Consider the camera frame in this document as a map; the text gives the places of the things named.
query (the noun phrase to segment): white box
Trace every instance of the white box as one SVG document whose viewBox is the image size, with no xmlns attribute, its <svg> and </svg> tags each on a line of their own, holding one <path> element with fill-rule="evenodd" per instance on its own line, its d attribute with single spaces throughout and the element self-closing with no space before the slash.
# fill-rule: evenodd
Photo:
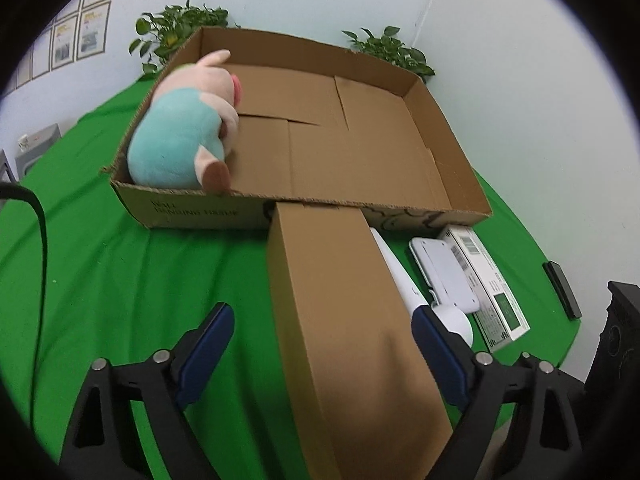
<svg viewBox="0 0 640 480">
<path fill-rule="evenodd" d="M 473 229 L 450 224 L 438 238 L 451 247 L 478 296 L 480 310 L 473 316 L 489 351 L 499 350 L 526 333 L 530 327 L 518 301 Z"/>
</svg>

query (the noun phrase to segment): white device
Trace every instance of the white device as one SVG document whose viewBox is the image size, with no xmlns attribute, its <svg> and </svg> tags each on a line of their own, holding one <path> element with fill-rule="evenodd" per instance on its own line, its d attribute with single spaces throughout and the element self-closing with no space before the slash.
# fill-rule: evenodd
<svg viewBox="0 0 640 480">
<path fill-rule="evenodd" d="M 409 312 L 409 315 L 412 316 L 416 308 L 427 305 L 429 302 L 420 292 L 417 285 L 415 285 L 411 276 L 409 276 L 406 270 L 404 270 L 404 267 L 396 258 L 396 255 L 393 254 L 392 250 L 382 239 L 382 236 L 380 236 L 380 233 L 373 227 L 371 228 L 371 233 L 378 244 L 382 257 L 385 259 L 386 266 L 388 267 L 396 287 L 400 292 L 400 297 L 404 302 L 404 306 Z M 447 330 L 460 334 L 466 344 L 469 346 L 472 345 L 474 341 L 474 333 L 471 329 L 471 323 L 466 318 L 464 312 L 452 304 L 434 304 L 431 306 L 434 314 L 438 316 L 438 319 Z"/>
<path fill-rule="evenodd" d="M 438 304 L 452 304 L 465 314 L 478 311 L 480 301 L 446 242 L 413 238 L 409 248 Z"/>
<path fill-rule="evenodd" d="M 504 276 L 471 227 L 446 226 L 439 238 L 453 252 L 472 287 L 480 309 L 474 314 L 490 352 L 529 331 L 529 323 Z"/>
<path fill-rule="evenodd" d="M 15 156 L 15 166 L 18 171 L 18 180 L 31 171 L 33 165 L 38 162 L 45 152 L 60 139 L 60 128 L 57 124 L 47 126 L 43 130 L 30 136 L 22 136 L 18 141 L 18 154 Z"/>
</svg>

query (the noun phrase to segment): stuffed pig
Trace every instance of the stuffed pig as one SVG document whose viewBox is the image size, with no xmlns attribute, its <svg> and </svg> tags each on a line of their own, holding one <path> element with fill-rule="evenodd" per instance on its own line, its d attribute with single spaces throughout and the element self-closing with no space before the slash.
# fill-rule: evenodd
<svg viewBox="0 0 640 480">
<path fill-rule="evenodd" d="M 133 133 L 127 163 L 133 182 L 164 189 L 228 192 L 225 157 L 238 136 L 242 89 L 220 68 L 231 53 L 218 50 L 177 68 L 158 85 Z"/>
</svg>

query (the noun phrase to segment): brown cardboard box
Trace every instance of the brown cardboard box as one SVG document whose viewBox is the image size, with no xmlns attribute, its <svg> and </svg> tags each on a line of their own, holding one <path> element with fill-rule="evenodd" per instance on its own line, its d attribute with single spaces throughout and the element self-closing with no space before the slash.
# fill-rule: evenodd
<svg viewBox="0 0 640 480">
<path fill-rule="evenodd" d="M 142 225 L 264 228 L 276 201 L 360 208 L 385 229 L 474 224 L 491 210 L 447 121 L 414 74 L 315 41 L 246 29 L 203 28 L 176 66 L 231 50 L 244 99 L 228 158 L 230 196 L 135 186 L 126 153 L 141 104 L 118 149 L 111 185 Z"/>
<path fill-rule="evenodd" d="M 425 478 L 451 426 L 362 213 L 279 203 L 267 260 L 311 478 Z"/>
</svg>

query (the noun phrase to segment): green table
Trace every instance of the green table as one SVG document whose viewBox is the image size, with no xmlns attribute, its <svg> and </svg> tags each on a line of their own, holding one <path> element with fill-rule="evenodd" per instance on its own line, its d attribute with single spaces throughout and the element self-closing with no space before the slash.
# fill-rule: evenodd
<svg viewBox="0 0 640 480">
<path fill-rule="evenodd" d="M 100 168 L 152 82 L 137 82 L 80 119 L 24 185 L 47 213 L 49 280 L 37 370 L 36 434 L 58 457 L 84 375 L 99 356 L 144 360 L 197 326 L 216 301 L 231 304 L 236 332 L 200 402 L 187 410 L 223 479 L 308 478 L 278 353 L 264 248 L 266 232 L 148 231 L 128 215 Z M 513 362 L 527 350 L 558 364 L 578 322 L 569 321 L 535 241 L 481 179 L 494 216 L 476 229 L 520 302 L 531 330 L 497 353 Z M 407 234 L 386 235 L 422 285 L 406 252 Z M 0 214 L 0 369 L 26 414 L 36 333 L 40 237 L 25 204 Z M 474 327 L 474 350 L 484 343 Z M 135 406 L 156 478 L 166 478 L 148 420 Z M 500 420 L 509 416 L 504 410 Z M 454 408 L 450 416 L 459 416 Z"/>
</svg>

